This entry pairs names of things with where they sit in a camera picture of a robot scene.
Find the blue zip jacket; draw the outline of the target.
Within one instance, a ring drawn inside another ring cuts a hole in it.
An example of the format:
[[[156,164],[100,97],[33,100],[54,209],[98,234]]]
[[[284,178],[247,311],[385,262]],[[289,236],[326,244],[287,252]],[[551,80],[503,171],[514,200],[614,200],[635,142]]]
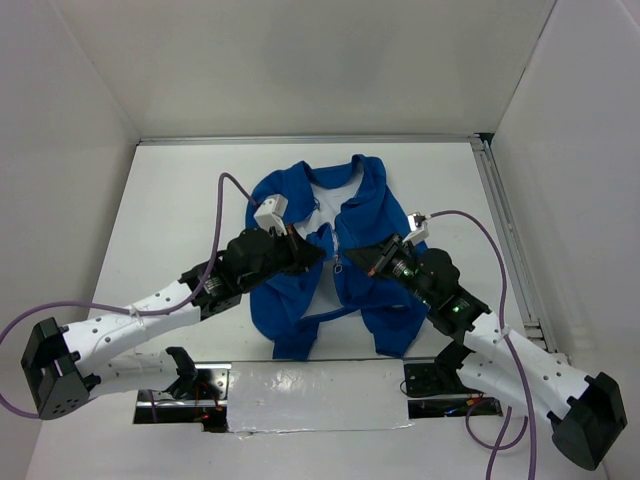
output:
[[[325,252],[309,271],[279,274],[250,294],[252,322],[272,341],[273,358],[306,360],[320,324],[351,313],[361,315],[378,354],[403,357],[426,306],[397,283],[368,277],[345,255],[410,231],[382,160],[357,154],[347,164],[324,168],[300,161],[270,173],[252,191],[259,203],[273,195],[287,201],[284,222]]]

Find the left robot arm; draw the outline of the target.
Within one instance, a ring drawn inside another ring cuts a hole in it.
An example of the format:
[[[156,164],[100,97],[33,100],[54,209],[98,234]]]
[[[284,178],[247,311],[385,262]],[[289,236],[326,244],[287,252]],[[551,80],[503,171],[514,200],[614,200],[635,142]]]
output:
[[[220,393],[184,348],[155,354],[136,354],[134,348],[237,306],[244,294],[277,274],[306,273],[324,256],[324,249],[293,227],[284,235],[249,228],[210,262],[121,313],[65,326],[54,318],[38,322],[21,359],[38,419],[58,419],[100,396],[130,390],[175,399],[207,391],[218,400]]]

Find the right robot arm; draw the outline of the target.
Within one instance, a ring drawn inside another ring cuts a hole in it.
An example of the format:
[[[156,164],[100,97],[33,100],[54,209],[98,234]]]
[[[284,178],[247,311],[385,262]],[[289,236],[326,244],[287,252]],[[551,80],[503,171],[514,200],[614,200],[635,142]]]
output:
[[[590,376],[501,324],[498,315],[459,283],[441,249],[418,253],[398,235],[346,257],[374,279],[394,280],[428,307],[427,318],[451,343],[436,379],[448,392],[482,391],[552,430],[554,446],[575,465],[595,470],[627,425],[618,383]]]

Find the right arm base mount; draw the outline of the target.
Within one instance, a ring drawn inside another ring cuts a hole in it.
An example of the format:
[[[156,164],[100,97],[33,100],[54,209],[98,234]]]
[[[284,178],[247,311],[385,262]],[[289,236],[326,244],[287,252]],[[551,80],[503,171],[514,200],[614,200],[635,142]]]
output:
[[[501,416],[497,400],[465,387],[457,374],[469,349],[451,342],[434,359],[404,364],[405,379],[399,389],[407,398],[411,420]]]

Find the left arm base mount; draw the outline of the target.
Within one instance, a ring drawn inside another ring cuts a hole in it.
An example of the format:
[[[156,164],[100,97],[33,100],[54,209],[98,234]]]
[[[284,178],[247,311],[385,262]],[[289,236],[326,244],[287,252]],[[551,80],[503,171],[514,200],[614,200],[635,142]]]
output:
[[[229,363],[196,363],[182,347],[165,350],[177,377],[161,390],[139,390],[136,425],[199,424],[204,432],[228,431]]]

